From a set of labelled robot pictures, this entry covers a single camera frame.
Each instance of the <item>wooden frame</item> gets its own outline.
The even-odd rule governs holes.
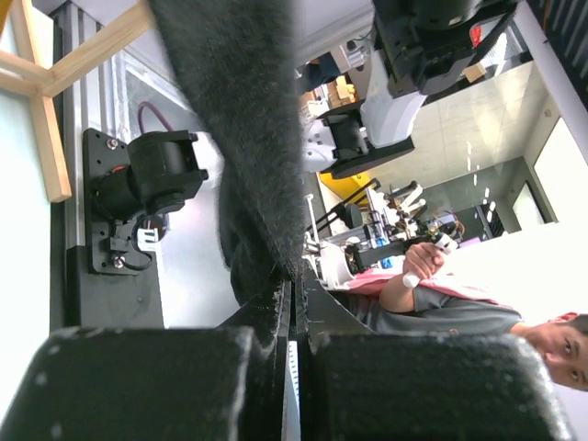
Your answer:
[[[10,20],[18,56],[0,51],[0,87],[28,96],[47,198],[61,202],[72,195],[53,98],[140,37],[153,26],[148,6],[131,7],[50,69],[40,65],[32,24],[31,0],[14,0]]]

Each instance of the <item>black felt fabric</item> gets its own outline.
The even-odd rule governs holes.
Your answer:
[[[282,276],[294,278],[302,252],[292,4],[150,0],[150,7],[176,81],[225,160],[220,241],[243,303]]]

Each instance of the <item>black bracket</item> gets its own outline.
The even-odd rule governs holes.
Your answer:
[[[127,144],[98,130],[88,129],[83,136],[85,243],[89,253],[89,269],[97,274],[134,276],[117,259],[124,255],[126,262],[140,266],[146,259],[137,253],[130,242],[136,219],[127,222],[108,220],[95,204],[96,182],[121,166],[129,165]]]

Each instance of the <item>white handheld controller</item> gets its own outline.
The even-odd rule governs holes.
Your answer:
[[[433,236],[434,245],[443,252],[450,255],[459,247],[458,243],[451,239],[447,234],[438,232]],[[414,289],[418,286],[421,279],[413,271],[406,273],[402,278],[402,283],[406,288]]]

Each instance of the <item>man's hand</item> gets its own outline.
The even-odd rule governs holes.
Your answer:
[[[431,278],[445,263],[443,253],[432,243],[418,243],[406,252],[402,273],[413,272],[420,279]]]
[[[406,252],[402,274],[391,278],[379,294],[379,304],[390,312],[414,311],[414,295],[402,277],[413,271],[420,279],[431,278],[445,263],[445,257],[432,243],[418,243]]]

